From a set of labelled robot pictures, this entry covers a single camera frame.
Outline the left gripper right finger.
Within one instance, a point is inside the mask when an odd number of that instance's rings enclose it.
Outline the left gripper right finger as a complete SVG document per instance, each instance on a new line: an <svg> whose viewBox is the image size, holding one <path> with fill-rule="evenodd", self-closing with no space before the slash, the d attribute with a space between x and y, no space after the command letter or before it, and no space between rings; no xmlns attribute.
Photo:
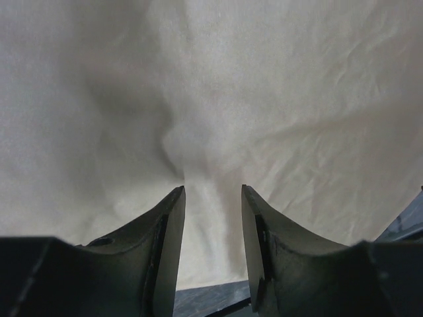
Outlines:
<svg viewBox="0 0 423 317"><path fill-rule="evenodd" d="M305 229L248 185L241 189L245 256L253 312L300 316L334 287L334 262L347 247Z"/></svg>

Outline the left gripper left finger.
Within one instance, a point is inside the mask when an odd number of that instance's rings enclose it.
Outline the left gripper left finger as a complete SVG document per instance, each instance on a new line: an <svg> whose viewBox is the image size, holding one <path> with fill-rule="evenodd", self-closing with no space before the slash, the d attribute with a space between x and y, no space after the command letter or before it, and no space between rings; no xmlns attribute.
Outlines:
<svg viewBox="0 0 423 317"><path fill-rule="evenodd" d="M76 316L172 316L184 230L184 187L124 226L78 245Z"/></svg>

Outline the peach cloth napkin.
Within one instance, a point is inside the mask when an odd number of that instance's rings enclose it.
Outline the peach cloth napkin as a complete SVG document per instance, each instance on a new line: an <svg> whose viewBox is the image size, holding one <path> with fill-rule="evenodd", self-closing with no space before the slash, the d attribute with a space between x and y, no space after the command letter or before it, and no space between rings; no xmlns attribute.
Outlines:
<svg viewBox="0 0 423 317"><path fill-rule="evenodd" d="M241 186L342 244L422 185L421 1L2 1L1 234L186 190L179 289L247 277Z"/></svg>

